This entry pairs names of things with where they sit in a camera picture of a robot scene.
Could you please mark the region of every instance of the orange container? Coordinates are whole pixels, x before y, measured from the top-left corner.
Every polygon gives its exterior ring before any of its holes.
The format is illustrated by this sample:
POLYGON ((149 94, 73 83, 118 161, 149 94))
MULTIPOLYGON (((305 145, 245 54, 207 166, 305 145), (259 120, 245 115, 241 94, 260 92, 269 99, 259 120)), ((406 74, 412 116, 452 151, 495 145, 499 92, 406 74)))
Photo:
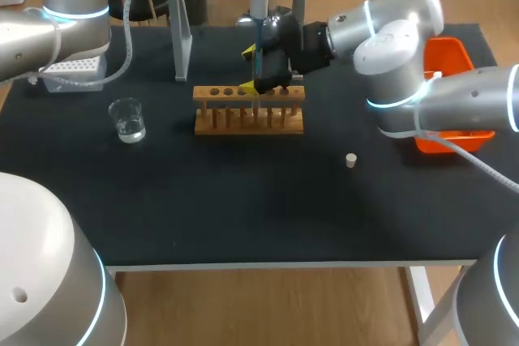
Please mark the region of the orange container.
MULTIPOLYGON (((443 77, 473 70, 465 46, 452 36, 431 38, 425 46, 424 71, 426 79, 434 72, 441 71, 443 77)), ((463 147, 468 152, 476 152, 494 136, 494 131, 441 131, 438 136, 463 147)), ((453 153, 444 145, 428 139, 414 138, 418 149, 427 154, 453 153)))

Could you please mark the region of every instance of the clear liquid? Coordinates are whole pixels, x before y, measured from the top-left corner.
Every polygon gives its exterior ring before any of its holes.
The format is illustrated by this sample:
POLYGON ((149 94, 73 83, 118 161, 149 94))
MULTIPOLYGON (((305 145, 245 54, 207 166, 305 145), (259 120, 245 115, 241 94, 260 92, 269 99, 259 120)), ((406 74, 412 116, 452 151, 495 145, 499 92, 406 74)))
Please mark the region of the clear liquid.
POLYGON ((146 136, 144 120, 139 115, 131 115, 117 122, 119 138, 124 143, 136 143, 146 136))

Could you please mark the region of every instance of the test tube rack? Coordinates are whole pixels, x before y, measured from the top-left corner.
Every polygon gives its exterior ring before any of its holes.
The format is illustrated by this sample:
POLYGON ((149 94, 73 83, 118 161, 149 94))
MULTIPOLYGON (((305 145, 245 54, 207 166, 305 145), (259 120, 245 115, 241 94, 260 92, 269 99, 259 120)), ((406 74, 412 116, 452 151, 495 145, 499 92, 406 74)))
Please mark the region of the test tube rack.
POLYGON ((195 86, 193 101, 200 106, 196 110, 195 134, 302 134, 304 100, 305 89, 299 86, 277 87, 263 95, 241 87, 195 86))

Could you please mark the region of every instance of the table surface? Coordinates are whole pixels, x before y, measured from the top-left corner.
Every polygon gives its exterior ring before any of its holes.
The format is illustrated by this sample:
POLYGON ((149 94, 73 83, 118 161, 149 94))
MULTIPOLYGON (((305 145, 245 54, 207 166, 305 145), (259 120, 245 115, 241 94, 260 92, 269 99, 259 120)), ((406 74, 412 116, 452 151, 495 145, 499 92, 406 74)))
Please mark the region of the table surface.
MULTIPOLYGON (((169 30, 132 31, 133 64, 103 92, 18 82, 0 116, 0 170, 53 191, 107 265, 475 259, 515 224, 518 198, 473 166, 384 137, 351 65, 306 76, 304 135, 195 137, 192 86, 246 81, 253 34, 194 30, 189 81, 175 83, 169 30), (124 96, 143 105, 148 134, 135 145, 107 114, 124 96)), ((124 58, 113 33, 109 73, 124 58)), ((478 26, 445 34, 475 66, 495 64, 478 26)), ((478 155, 515 178, 517 147, 497 135, 478 155)))

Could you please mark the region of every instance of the wooden floor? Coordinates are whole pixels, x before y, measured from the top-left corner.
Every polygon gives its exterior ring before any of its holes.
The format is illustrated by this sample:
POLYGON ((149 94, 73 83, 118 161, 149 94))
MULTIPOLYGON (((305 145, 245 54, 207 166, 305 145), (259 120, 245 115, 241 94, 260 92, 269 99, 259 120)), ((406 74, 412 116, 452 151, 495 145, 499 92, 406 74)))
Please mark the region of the wooden floor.
MULTIPOLYGON (((307 22, 325 20, 361 1, 308 0, 307 22)), ((209 23, 214 25, 234 24, 249 7, 249 0, 208 3, 209 23)), ((290 0, 271 3, 289 5, 290 0)), ((500 65, 519 59, 519 0, 442 3, 447 22, 480 23, 500 65)), ((27 0, 24 6, 40 4, 41 0, 27 0)), ((438 300, 457 269, 429 267, 427 271, 438 300)), ((127 304, 128 346, 416 345, 402 281, 396 268, 118 276, 127 304)), ((454 344, 453 335, 444 342, 454 344)))

